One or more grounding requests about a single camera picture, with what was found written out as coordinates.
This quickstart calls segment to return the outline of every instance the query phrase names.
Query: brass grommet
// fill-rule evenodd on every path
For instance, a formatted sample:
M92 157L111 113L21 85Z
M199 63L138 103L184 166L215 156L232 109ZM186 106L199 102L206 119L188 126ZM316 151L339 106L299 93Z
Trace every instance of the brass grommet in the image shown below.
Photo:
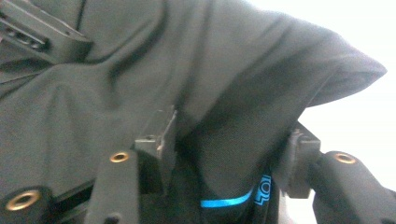
M38 190L27 190L11 199L7 203L6 209L9 211L22 210L37 202L38 199L40 199L40 192Z
M122 162L127 161L129 159L129 155L126 152L118 152L110 157L112 162Z
M346 164L353 164L356 162L355 158L344 153L337 153L334 157L336 160Z

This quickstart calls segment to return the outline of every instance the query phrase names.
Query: blue stripe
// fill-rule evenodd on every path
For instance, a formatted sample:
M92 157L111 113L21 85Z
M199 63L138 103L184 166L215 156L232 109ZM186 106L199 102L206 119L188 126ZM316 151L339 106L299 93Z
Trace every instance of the blue stripe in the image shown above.
M201 207L203 208L217 208L217 207L226 207L226 206L232 206L232 205L237 205L240 203L244 203L245 201L250 198L251 191L249 191L247 194L245 194L242 197L239 198L233 198L233 199L222 199L222 200L203 200L201 201Z

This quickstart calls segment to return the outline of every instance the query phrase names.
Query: black cloth cover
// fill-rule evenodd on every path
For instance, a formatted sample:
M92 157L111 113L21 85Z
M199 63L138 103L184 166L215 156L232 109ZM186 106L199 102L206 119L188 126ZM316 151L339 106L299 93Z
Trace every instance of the black cloth cover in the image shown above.
M304 109L386 73L334 32L242 0L79 2L64 17L94 42L84 63L10 60L1 43L0 197L94 179L101 157L175 105L169 221L237 222Z

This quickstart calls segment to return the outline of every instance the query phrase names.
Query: brass eyelet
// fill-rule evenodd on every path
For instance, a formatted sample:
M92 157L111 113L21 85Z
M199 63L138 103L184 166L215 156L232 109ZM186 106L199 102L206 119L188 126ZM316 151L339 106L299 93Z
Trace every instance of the brass eyelet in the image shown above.
M7 205L6 209L9 211L18 211L25 209L35 202L37 202L40 199L40 192L36 189L33 190L27 190L17 196L15 196L13 199L11 199Z
M127 161L129 159L129 154L126 152L118 152L110 157L110 161L112 162L122 162Z
M344 153L337 153L334 157L336 160L346 164L353 164L356 162L355 158Z

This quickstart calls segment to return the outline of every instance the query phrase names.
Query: white background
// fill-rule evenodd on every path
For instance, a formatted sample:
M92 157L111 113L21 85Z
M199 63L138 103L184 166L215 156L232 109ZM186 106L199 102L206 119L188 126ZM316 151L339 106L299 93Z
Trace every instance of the white background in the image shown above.
M391 0L248 0L334 30L384 64L388 73L345 99L306 109L300 122L322 142L363 161L378 181L396 190L396 2ZM309 200L287 200L295 223L316 223Z

